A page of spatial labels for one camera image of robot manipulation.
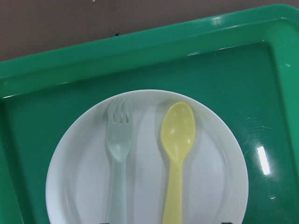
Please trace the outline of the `yellow plastic spoon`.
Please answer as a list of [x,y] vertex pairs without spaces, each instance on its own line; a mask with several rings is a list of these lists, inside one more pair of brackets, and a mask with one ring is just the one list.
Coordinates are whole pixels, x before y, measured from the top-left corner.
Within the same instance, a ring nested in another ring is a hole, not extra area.
[[160,139],[170,163],[162,223],[181,224],[183,166],[195,141],[195,120],[188,104],[178,102],[169,108]]

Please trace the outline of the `green plastic tray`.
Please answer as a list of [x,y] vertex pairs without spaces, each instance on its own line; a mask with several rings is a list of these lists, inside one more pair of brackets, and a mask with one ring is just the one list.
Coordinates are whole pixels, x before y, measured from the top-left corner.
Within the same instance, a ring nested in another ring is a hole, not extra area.
[[0,221],[47,224],[50,158],[95,103],[137,89],[196,99],[249,169],[246,224],[299,221],[299,11],[269,5],[0,64]]

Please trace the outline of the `white round plate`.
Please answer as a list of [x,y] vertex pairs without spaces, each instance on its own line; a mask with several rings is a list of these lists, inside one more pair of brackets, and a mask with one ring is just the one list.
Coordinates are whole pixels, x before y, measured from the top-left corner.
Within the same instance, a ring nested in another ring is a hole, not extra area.
[[[127,160],[130,224],[162,221],[169,162],[159,139],[167,110],[186,102],[196,121],[196,139],[184,162],[183,223],[243,221],[248,174],[240,146],[227,125],[192,98],[162,90],[119,94],[133,103],[134,144]],[[108,98],[83,113],[66,131],[52,156],[46,205],[52,224],[108,223],[111,156],[106,144]]]

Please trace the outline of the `pale green plastic fork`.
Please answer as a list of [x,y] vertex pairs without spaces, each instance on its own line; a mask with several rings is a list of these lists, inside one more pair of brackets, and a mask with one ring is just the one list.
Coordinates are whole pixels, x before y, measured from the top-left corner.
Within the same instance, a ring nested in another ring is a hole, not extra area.
[[128,99],[114,100],[108,108],[107,148],[112,159],[108,205],[110,224],[127,222],[126,161],[133,144],[133,114]]

